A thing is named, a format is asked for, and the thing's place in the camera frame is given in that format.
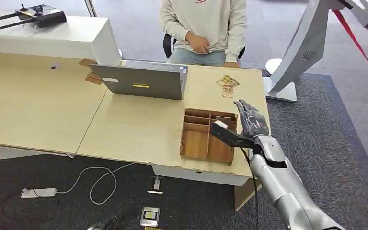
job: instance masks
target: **light blue jeans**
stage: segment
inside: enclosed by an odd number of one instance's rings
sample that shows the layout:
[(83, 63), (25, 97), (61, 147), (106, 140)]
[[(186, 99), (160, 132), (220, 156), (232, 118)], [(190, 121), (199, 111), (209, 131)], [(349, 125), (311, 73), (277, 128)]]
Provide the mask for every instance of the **light blue jeans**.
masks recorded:
[(209, 54), (197, 54), (183, 48), (173, 50), (167, 63), (183, 65), (223, 66), (225, 51), (214, 51)]

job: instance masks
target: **white sweatshirt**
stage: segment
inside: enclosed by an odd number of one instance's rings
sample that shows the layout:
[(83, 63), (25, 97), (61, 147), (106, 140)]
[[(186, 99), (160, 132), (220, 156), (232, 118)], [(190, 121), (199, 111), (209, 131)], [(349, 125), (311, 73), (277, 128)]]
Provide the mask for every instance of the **white sweatshirt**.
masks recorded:
[(174, 48), (195, 52), (185, 40), (192, 31), (208, 40), (210, 52), (225, 50), (226, 62), (236, 62), (245, 46), (246, 0), (161, 0), (160, 22), (177, 39)]

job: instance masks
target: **metal robot forearm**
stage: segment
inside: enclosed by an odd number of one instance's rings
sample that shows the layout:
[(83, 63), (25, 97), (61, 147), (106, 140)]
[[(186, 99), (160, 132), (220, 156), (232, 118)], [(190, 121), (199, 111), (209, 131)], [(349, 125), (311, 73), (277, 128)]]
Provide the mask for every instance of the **metal robot forearm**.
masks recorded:
[(343, 230), (310, 198), (274, 137), (256, 136), (255, 144), (261, 147), (261, 152), (254, 151), (250, 161), (251, 170), (280, 213), (286, 229)]

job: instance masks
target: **laptop lid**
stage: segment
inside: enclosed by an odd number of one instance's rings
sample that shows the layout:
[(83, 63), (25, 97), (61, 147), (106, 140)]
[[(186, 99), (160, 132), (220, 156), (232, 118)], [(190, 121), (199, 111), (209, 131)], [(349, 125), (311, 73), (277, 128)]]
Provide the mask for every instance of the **laptop lid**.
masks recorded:
[(143, 66), (92, 64), (112, 93), (182, 100), (187, 66), (142, 62)]

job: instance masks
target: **desk leg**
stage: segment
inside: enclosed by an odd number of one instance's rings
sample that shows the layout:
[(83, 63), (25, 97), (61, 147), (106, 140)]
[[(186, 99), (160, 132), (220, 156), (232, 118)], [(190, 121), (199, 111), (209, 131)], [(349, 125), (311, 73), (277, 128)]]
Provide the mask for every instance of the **desk leg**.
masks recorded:
[(66, 156), (65, 154), (47, 153), (47, 152), (39, 152), (39, 151), (32, 151), (32, 150), (26, 150), (26, 149), (24, 150), (24, 149), (0, 147), (0, 160), (18, 158), (18, 157), (28, 157), (28, 156), (35, 156), (35, 155), (42, 155), (42, 154), (54, 154), (54, 155)]
[[(259, 180), (256, 180), (257, 190), (262, 188)], [(253, 179), (249, 178), (243, 186), (235, 186), (235, 211), (239, 211), (254, 196)]]

